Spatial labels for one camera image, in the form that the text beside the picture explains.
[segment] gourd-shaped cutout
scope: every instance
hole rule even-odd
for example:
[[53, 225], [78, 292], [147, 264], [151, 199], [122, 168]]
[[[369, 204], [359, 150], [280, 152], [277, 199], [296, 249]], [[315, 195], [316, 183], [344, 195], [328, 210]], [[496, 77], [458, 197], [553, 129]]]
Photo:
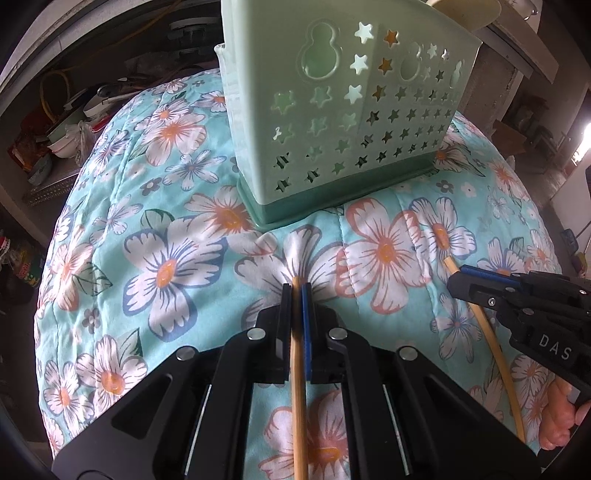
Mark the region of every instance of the gourd-shaped cutout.
[[324, 80], [339, 67], [341, 49], [336, 45], [336, 30], [319, 22], [309, 31], [301, 55], [301, 68], [308, 78]]
[[408, 48], [408, 55], [400, 65], [400, 76], [403, 80], [413, 80], [421, 69], [421, 52], [423, 49], [417, 42], [412, 42]]
[[456, 69], [452, 73], [452, 77], [449, 79], [449, 86], [451, 88], [455, 88], [458, 81], [460, 80], [460, 76], [462, 75], [462, 64], [463, 60], [460, 60], [456, 63]]

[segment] bright light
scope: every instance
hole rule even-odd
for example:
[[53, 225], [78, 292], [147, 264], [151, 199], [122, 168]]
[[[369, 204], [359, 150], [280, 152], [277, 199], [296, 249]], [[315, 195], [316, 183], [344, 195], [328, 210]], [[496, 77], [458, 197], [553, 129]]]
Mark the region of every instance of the bright light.
[[585, 127], [585, 131], [583, 132], [583, 141], [581, 142], [577, 150], [574, 152], [573, 162], [575, 164], [579, 163], [583, 159], [589, 148], [591, 148], [591, 124]]

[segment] wooden stick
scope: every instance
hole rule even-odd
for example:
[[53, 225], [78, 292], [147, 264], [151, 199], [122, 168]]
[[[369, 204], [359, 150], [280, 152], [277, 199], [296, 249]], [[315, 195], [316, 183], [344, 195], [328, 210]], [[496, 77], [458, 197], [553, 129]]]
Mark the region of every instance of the wooden stick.
[[[449, 270], [450, 274], [454, 274], [455, 272], [459, 271], [456, 262], [452, 257], [445, 258], [443, 263], [445, 263], [445, 266]], [[511, 371], [509, 370], [509, 365], [507, 365], [505, 355], [503, 355], [499, 341], [496, 339], [495, 332], [492, 331], [491, 324], [488, 321], [488, 318], [486, 318], [486, 314], [484, 313], [482, 307], [480, 305], [470, 303], [469, 301], [466, 303], [476, 317], [478, 325], [480, 326], [482, 333], [484, 333], [486, 342], [491, 348], [492, 356], [495, 358], [496, 365], [499, 367], [499, 372], [501, 373], [501, 380], [503, 381], [505, 389], [507, 390], [509, 406], [511, 407], [511, 413], [513, 414], [513, 419], [515, 420], [515, 432], [519, 437], [519, 440], [525, 443], [525, 429], [523, 425], [523, 418], [521, 417], [521, 407], [519, 406], [519, 400], [517, 399], [517, 393], [515, 392], [515, 386], [513, 385], [513, 378], [511, 377]]]
[[294, 277], [291, 291], [291, 421], [294, 446], [294, 480], [308, 480], [308, 431], [306, 421], [306, 375], [301, 316], [300, 278]]

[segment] white flower print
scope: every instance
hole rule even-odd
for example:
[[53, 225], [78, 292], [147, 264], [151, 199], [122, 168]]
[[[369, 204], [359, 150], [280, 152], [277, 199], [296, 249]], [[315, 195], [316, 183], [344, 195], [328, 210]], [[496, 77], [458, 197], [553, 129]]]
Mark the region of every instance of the white flower print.
[[150, 308], [150, 329], [164, 341], [177, 339], [197, 320], [186, 290], [217, 281], [226, 245], [224, 239], [204, 235], [203, 222], [195, 217], [172, 221], [165, 233], [143, 230], [128, 236], [124, 254], [141, 273], [125, 284], [124, 313]]
[[[349, 445], [341, 391], [334, 390], [315, 399], [308, 419], [310, 480], [348, 479]], [[259, 469], [265, 472], [268, 480], [292, 477], [293, 434], [289, 407], [279, 407], [272, 412], [263, 437], [277, 455], [259, 463]]]
[[469, 199], [476, 197], [476, 189], [472, 184], [464, 182], [460, 189], [464, 192], [464, 195], [466, 195], [466, 197], [468, 197]]
[[324, 301], [337, 296], [335, 292], [336, 255], [342, 243], [334, 242], [313, 252], [322, 238], [318, 227], [303, 225], [290, 232], [283, 242], [283, 255], [250, 256], [238, 261], [234, 267], [238, 278], [262, 291], [269, 292], [246, 308], [242, 326], [252, 326], [259, 310], [279, 303], [284, 283], [292, 283], [295, 277], [300, 283], [310, 282], [314, 301]]
[[60, 245], [51, 259], [51, 272], [55, 274], [52, 296], [62, 310], [73, 312], [78, 309], [79, 294], [74, 285], [76, 275], [92, 255], [92, 245], [79, 243], [84, 228], [74, 228], [69, 244]]
[[263, 235], [254, 229], [233, 185], [221, 187], [213, 198], [196, 193], [185, 208], [195, 212], [204, 222], [205, 235], [210, 238], [226, 237], [230, 249], [241, 255], [271, 255], [277, 249], [277, 240], [272, 233]]
[[463, 260], [476, 251], [474, 234], [464, 226], [457, 225], [457, 213], [453, 202], [440, 197], [435, 208], [426, 198], [412, 201], [410, 209], [417, 214], [427, 238], [429, 258], [437, 263], [437, 275], [447, 281], [449, 273], [443, 260], [450, 255]]
[[503, 380], [497, 377], [488, 384], [486, 391], [480, 385], [475, 385], [468, 393], [474, 400], [486, 408], [491, 415], [494, 415], [498, 421], [503, 421], [503, 411], [497, 410], [497, 408], [504, 389]]
[[171, 185], [182, 180], [181, 189], [188, 192], [195, 186], [195, 178], [200, 178], [208, 183], [218, 182], [218, 176], [207, 168], [219, 165], [226, 160], [226, 157], [208, 158], [210, 153], [211, 150], [204, 150], [195, 159], [191, 155], [181, 155], [178, 165], [166, 167], [165, 171], [170, 173], [164, 177], [162, 183]]
[[525, 273], [523, 260], [513, 250], [501, 248], [501, 241], [497, 237], [488, 242], [488, 258], [481, 258], [476, 266], [507, 276]]
[[428, 261], [420, 262], [414, 251], [422, 240], [416, 215], [404, 211], [390, 220], [381, 203], [366, 198], [351, 204], [345, 217], [363, 240], [337, 256], [337, 294], [360, 297], [376, 286], [372, 310], [384, 315], [399, 311], [408, 303], [408, 288], [430, 279]]
[[202, 93], [201, 98], [193, 105], [199, 108], [209, 108], [211, 112], [225, 112], [226, 98], [222, 92], [215, 90], [209, 93]]
[[148, 145], [146, 158], [148, 162], [158, 167], [165, 163], [176, 148], [182, 155], [188, 155], [197, 150], [205, 141], [207, 132], [199, 122], [204, 115], [187, 113], [178, 120], [166, 120], [162, 124], [154, 122], [146, 127], [141, 144]]
[[542, 237], [537, 230], [530, 230], [531, 242], [527, 252], [533, 257], [535, 270], [554, 273], [554, 252], [546, 237]]
[[48, 417], [47, 413], [42, 410], [41, 419], [43, 420], [43, 425], [45, 427], [45, 431], [47, 432], [47, 439], [49, 440], [51, 455], [53, 458], [55, 458], [65, 444], [64, 432], [61, 431], [59, 424], [51, 417]]
[[447, 360], [461, 345], [466, 360], [471, 364], [474, 361], [472, 343], [482, 339], [482, 331], [474, 323], [474, 314], [463, 301], [452, 299], [445, 293], [439, 295], [439, 302], [447, 313], [431, 321], [431, 331], [443, 334], [443, 340], [439, 345], [439, 356], [442, 360]]
[[43, 390], [43, 398], [47, 408], [54, 415], [64, 416], [66, 426], [72, 438], [83, 430], [83, 424], [92, 417], [92, 404], [84, 395], [78, 395], [76, 390], [80, 387], [76, 367], [71, 362], [66, 362], [63, 374], [57, 364], [50, 360], [45, 365], [45, 382], [49, 385]]
[[118, 131], [109, 142], [105, 142], [105, 145], [102, 147], [98, 149], [95, 147], [95, 153], [90, 160], [88, 172], [92, 173], [93, 177], [97, 178], [97, 176], [105, 171], [111, 158], [125, 152], [129, 145], [129, 141], [129, 132], [127, 130], [122, 130]]
[[148, 366], [138, 355], [121, 357], [113, 337], [96, 342], [94, 355], [83, 353], [76, 360], [76, 371], [84, 385], [94, 388], [92, 401], [99, 417], [136, 386], [147, 374]]
[[509, 215], [514, 215], [515, 212], [508, 206], [507, 199], [501, 196], [500, 192], [501, 191], [497, 188], [491, 189], [486, 201], [492, 207], [492, 214], [495, 218], [502, 218], [507, 223], [511, 223]]
[[91, 244], [101, 244], [110, 231], [115, 235], [122, 235], [125, 233], [127, 230], [127, 223], [122, 220], [134, 216], [143, 207], [141, 203], [134, 203], [128, 206], [127, 204], [130, 199], [131, 195], [126, 195], [118, 203], [114, 203], [109, 207], [106, 218], [95, 218], [92, 225], [98, 226], [99, 229], [96, 232], [93, 232], [90, 236]]

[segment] teal fabric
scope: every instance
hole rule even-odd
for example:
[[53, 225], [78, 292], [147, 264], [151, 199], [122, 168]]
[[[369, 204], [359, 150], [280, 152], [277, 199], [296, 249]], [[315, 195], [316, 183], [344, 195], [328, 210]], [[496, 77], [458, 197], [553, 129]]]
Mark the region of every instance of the teal fabric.
[[[456, 114], [437, 171], [261, 234], [236, 193], [219, 72], [147, 90], [111, 120], [51, 243], [35, 316], [40, 407], [54, 451], [183, 345], [207, 350], [254, 324], [283, 282], [371, 344], [414, 345], [507, 428], [514, 421], [476, 320], [442, 260], [502, 273], [558, 271], [527, 191]], [[551, 374], [508, 345], [528, 441]], [[309, 387], [312, 478], [348, 471], [342, 398]], [[289, 388], [257, 385], [245, 478], [293, 473]]]

